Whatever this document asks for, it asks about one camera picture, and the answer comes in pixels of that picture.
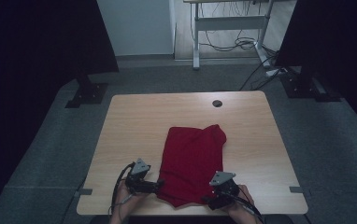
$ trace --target robotic arm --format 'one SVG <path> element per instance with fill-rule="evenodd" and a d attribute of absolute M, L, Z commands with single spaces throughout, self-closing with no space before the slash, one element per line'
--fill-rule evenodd
<path fill-rule="evenodd" d="M 141 159 L 138 159 L 137 162 L 133 165 L 132 170 L 129 172 L 125 180 L 125 185 L 131 194 L 136 194 L 137 192 L 156 193 L 159 187 L 162 186 L 164 181 L 153 183 L 144 180 L 144 177 L 146 176 L 150 167 L 150 165 L 147 165 Z"/>
<path fill-rule="evenodd" d="M 238 197 L 240 188 L 233 180 L 235 176 L 236 174 L 234 173 L 216 172 L 209 183 L 209 185 L 213 187 L 213 193 L 216 194 L 216 197 L 213 199 L 204 199 L 207 202 L 208 207 L 211 210 L 215 210 L 234 202 L 238 202 L 250 214 L 258 217 L 260 221 L 263 222 L 263 218 L 258 209 L 250 202 Z"/>

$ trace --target tabletop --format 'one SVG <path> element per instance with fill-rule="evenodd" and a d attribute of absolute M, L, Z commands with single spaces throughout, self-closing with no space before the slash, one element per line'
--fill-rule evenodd
<path fill-rule="evenodd" d="M 234 181 L 248 186 L 262 214 L 307 212 L 304 195 L 291 192 L 299 183 L 264 93 L 227 91 L 113 96 L 83 187 L 92 194 L 80 196 L 78 213 L 106 215 L 121 170 L 138 158 L 151 165 L 145 179 L 155 182 L 169 128 L 212 124 L 219 124 L 227 136 L 224 171 L 236 173 Z M 134 215 L 222 212 L 198 204 L 174 208 L 151 194 Z"/>

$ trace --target red cloth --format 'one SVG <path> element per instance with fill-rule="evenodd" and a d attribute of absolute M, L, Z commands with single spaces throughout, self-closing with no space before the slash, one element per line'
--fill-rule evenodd
<path fill-rule="evenodd" d="M 208 183 L 216 171 L 222 171 L 225 142 L 225 133 L 217 124 L 204 130 L 170 128 L 159 174 L 164 184 L 158 198 L 178 207 L 186 203 L 205 204 L 202 197 L 214 197 Z"/>

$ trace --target table leg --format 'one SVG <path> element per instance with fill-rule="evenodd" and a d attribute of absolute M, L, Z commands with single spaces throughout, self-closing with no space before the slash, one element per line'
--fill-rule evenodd
<path fill-rule="evenodd" d="M 199 70 L 199 31 L 198 31 L 198 22 L 199 22 L 199 4 L 195 3 L 195 17 L 193 19 L 193 69 Z"/>
<path fill-rule="evenodd" d="M 266 28 L 268 27 L 269 19 L 271 18 L 271 11 L 273 5 L 274 5 L 274 0 L 269 0 L 268 10 L 264 17 L 264 25 L 263 28 L 261 29 L 260 38 L 255 46 L 261 62 L 264 62 L 264 68 L 269 68 L 271 66 L 271 64 L 267 60 L 265 53 L 263 52 L 263 43 L 264 43 Z"/>

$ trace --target black curtain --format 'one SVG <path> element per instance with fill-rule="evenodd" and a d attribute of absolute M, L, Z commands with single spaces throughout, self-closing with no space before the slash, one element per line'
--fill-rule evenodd
<path fill-rule="evenodd" d="M 297 0 L 276 65 L 317 72 L 357 113 L 357 1 Z"/>
<path fill-rule="evenodd" d="M 96 1 L 0 0 L 0 193 L 80 72 L 118 72 Z"/>

